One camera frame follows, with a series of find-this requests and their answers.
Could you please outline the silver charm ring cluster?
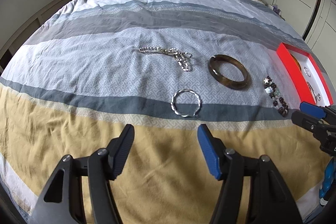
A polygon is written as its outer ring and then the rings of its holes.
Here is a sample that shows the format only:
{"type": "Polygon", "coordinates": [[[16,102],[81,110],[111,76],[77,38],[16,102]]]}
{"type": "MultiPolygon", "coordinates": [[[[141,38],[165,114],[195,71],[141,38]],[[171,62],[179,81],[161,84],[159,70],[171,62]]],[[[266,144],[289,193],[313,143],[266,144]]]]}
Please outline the silver charm ring cluster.
{"type": "Polygon", "coordinates": [[[307,83],[307,86],[308,86],[308,88],[309,88],[309,90],[311,92],[311,95],[312,95],[313,99],[314,99],[314,102],[317,105],[319,102],[321,102],[321,99],[322,99],[321,94],[316,93],[314,91],[312,85],[308,81],[306,83],[307,83]]]}

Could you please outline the amber orange bangle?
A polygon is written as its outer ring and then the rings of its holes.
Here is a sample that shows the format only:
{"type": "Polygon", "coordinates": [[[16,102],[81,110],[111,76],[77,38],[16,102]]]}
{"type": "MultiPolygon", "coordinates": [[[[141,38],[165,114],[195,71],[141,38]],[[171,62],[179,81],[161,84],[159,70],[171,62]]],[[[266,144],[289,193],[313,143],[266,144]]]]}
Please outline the amber orange bangle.
{"type": "Polygon", "coordinates": [[[291,54],[291,57],[293,58],[295,64],[298,66],[298,69],[299,69],[300,71],[302,71],[301,65],[300,65],[300,63],[298,62],[298,60],[297,60],[292,54],[291,54]]]}

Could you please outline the red white jewelry box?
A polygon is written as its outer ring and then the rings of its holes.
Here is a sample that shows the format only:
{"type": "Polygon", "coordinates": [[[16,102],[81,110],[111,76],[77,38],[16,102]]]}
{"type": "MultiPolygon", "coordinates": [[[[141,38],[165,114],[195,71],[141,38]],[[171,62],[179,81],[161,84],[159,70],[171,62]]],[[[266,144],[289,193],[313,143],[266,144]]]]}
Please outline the red white jewelry box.
{"type": "Polygon", "coordinates": [[[276,52],[294,84],[301,102],[316,105],[307,86],[306,82],[308,81],[314,91],[321,94],[322,99],[317,106],[331,106],[334,103],[326,79],[310,53],[285,43],[281,43],[276,52]],[[291,54],[300,63],[302,71],[298,69],[291,54]]]}

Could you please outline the dark brown bangle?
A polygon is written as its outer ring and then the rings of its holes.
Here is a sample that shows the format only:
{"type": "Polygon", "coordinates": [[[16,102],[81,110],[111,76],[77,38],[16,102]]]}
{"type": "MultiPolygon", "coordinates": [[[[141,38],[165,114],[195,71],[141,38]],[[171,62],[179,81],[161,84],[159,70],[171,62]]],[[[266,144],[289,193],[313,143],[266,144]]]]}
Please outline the dark brown bangle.
{"type": "Polygon", "coordinates": [[[208,61],[209,73],[227,88],[240,90],[249,85],[249,73],[241,62],[228,55],[214,55],[208,61]]]}

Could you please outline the items on nightstand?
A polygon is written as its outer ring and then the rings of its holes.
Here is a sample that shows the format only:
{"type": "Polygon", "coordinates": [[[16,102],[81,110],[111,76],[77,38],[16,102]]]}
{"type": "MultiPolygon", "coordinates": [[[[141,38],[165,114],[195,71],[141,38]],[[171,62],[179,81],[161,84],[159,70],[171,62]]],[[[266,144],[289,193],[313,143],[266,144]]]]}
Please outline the items on nightstand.
{"type": "Polygon", "coordinates": [[[275,12],[277,15],[281,16],[281,10],[278,8],[277,5],[268,5],[268,7],[275,12]]]}

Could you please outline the white wardrobe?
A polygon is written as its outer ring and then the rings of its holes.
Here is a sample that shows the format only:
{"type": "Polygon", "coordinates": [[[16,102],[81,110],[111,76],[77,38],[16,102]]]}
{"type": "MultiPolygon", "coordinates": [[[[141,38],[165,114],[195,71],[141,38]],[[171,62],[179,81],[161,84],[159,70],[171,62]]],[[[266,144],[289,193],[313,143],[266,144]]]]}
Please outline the white wardrobe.
{"type": "Polygon", "coordinates": [[[329,74],[335,71],[335,0],[274,0],[329,74]]]}

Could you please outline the striped bed duvet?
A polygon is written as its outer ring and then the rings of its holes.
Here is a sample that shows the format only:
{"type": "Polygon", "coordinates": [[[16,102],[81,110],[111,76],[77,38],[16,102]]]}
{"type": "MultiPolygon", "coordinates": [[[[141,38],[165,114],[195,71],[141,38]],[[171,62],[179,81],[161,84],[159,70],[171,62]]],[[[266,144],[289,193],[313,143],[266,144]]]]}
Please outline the striped bed duvet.
{"type": "Polygon", "coordinates": [[[261,0],[72,0],[18,49],[1,74],[1,186],[24,223],[63,155],[91,155],[132,124],[135,140],[111,188],[124,223],[208,223],[220,184],[197,142],[205,123],[243,155],[274,161],[306,218],[329,157],[281,116],[299,96],[277,55],[302,37],[261,0]],[[249,85],[225,87],[214,55],[243,64],[249,85]]]}

